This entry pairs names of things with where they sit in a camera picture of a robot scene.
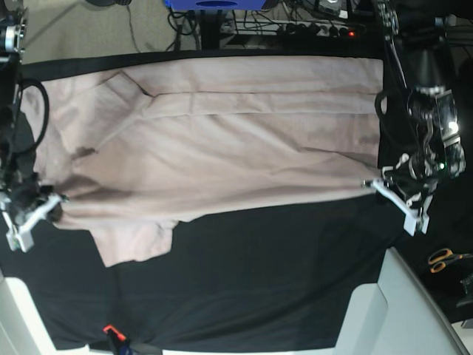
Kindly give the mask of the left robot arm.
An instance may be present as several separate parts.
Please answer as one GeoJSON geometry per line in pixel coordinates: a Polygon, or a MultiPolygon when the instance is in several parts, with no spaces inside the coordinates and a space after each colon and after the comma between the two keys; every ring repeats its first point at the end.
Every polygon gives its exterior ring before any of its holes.
{"type": "Polygon", "coordinates": [[[395,82],[413,143],[380,177],[364,185],[404,213],[404,230],[426,233],[428,209],[438,185],[466,168],[447,39],[446,12],[427,1],[374,1],[387,66],[395,82]]]}

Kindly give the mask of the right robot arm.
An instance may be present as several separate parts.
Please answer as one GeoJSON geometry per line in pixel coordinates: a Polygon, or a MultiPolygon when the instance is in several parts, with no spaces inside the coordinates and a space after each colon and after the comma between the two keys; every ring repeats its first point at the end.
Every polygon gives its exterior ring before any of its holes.
{"type": "Polygon", "coordinates": [[[69,199],[42,185],[36,173],[24,174],[22,158],[34,154],[42,143],[50,117],[50,100],[44,85],[21,74],[22,42],[28,23],[28,9],[22,1],[1,2],[1,215],[7,225],[6,238],[13,251],[28,252],[34,245],[32,230],[42,220],[56,222],[62,204],[69,199]],[[15,150],[23,94],[35,87],[44,102],[38,139],[21,151],[15,150]]]}

